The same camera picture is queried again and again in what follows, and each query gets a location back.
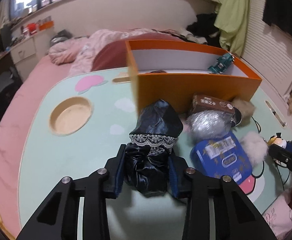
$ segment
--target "drawer handle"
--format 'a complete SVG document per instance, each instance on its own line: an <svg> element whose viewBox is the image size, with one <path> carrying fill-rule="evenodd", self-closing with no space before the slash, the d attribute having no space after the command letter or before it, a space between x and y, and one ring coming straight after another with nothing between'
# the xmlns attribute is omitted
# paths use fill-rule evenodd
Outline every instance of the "drawer handle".
<svg viewBox="0 0 292 240"><path fill-rule="evenodd" d="M21 50L18 52L20 59L23 59L25 57L25 51Z"/></svg>

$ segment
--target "metal bolt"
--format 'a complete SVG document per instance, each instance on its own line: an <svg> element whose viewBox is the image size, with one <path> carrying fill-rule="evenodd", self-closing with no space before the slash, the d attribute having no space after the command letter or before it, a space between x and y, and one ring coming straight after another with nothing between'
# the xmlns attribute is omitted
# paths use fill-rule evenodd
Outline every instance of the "metal bolt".
<svg viewBox="0 0 292 240"><path fill-rule="evenodd" d="M194 174L196 172L196 170L194 168L187 168L186 169L186 173L188 174Z"/></svg>
<svg viewBox="0 0 292 240"><path fill-rule="evenodd" d="M100 169L97 171L97 173L100 174L100 175L103 175L103 174L105 174L106 172L107 172L107 169L105 169L105 168L100 168Z"/></svg>
<svg viewBox="0 0 292 240"><path fill-rule="evenodd" d="M223 181L224 182L231 182L231 177L228 175L223 176Z"/></svg>
<svg viewBox="0 0 292 240"><path fill-rule="evenodd" d="M68 182L70 182L70 177L63 177L61 179L61 182L64 183L64 184L67 184Z"/></svg>

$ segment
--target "white corrugated panel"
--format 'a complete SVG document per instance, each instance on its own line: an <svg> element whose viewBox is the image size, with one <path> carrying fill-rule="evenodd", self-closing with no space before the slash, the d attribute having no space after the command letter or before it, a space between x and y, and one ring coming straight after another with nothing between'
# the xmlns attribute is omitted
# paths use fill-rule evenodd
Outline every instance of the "white corrugated panel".
<svg viewBox="0 0 292 240"><path fill-rule="evenodd" d="M262 21L264 5L265 0L251 0L242 58L283 96L292 83L292 37Z"/></svg>

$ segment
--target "orange cardboard box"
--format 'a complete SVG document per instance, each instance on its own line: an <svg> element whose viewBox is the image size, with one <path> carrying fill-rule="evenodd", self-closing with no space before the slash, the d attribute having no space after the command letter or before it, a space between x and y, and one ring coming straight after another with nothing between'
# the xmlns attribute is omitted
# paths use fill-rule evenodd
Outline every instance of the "orange cardboard box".
<svg viewBox="0 0 292 240"><path fill-rule="evenodd" d="M138 113L163 99L179 113L186 113L194 93L231 101L249 101L261 78L235 57L225 74L208 68L226 50L182 41L126 41L127 65ZM164 70L167 73L150 73Z"/></svg>

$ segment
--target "blue case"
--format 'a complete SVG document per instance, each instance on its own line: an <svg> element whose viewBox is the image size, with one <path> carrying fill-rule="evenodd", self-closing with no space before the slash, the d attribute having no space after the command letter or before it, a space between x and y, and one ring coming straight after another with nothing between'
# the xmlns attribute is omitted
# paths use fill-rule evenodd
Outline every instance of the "blue case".
<svg viewBox="0 0 292 240"><path fill-rule="evenodd" d="M229 175L237 184L247 179L253 170L232 132L219 139L201 141L192 149L190 157L195 168L204 175L218 179Z"/></svg>

